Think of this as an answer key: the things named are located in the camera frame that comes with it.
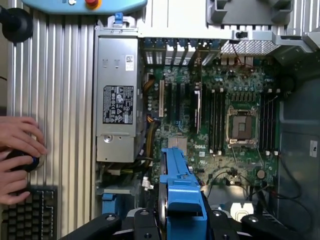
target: black knob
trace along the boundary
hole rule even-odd
[[[0,23],[4,37],[13,43],[22,43],[34,32],[32,16],[22,8],[5,9],[0,5]]]
[[[23,151],[19,151],[19,150],[13,150],[7,157],[5,160],[10,160],[16,157],[21,157],[21,156],[30,156],[29,154],[23,152]],[[32,157],[33,162],[29,165],[21,165],[21,166],[17,166],[13,169],[11,169],[11,171],[19,171],[19,170],[24,170],[27,173],[32,172],[33,170],[35,170],[39,163],[40,163],[40,159],[38,157]]]

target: cpu socket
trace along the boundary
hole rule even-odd
[[[234,109],[231,105],[226,115],[226,138],[229,147],[254,147],[258,143],[258,112],[252,107]]]

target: control panel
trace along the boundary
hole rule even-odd
[[[22,0],[30,8],[48,14],[113,15],[144,8],[148,0]]]

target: human hand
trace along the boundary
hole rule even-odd
[[[47,153],[44,144],[44,135],[33,118],[0,117],[0,148],[9,147],[39,158]]]
[[[27,187],[27,172],[24,170],[10,171],[21,165],[29,165],[33,162],[31,156],[18,156],[4,160],[8,152],[0,153],[0,204],[12,205],[24,201],[30,192],[25,191],[19,195],[12,195]]]

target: motherboard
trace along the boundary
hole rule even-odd
[[[159,121],[153,144],[152,182],[159,181],[162,148],[178,147],[201,185],[273,185],[277,174],[277,67],[253,65],[154,67],[147,114]],[[226,172],[235,170],[237,175]]]

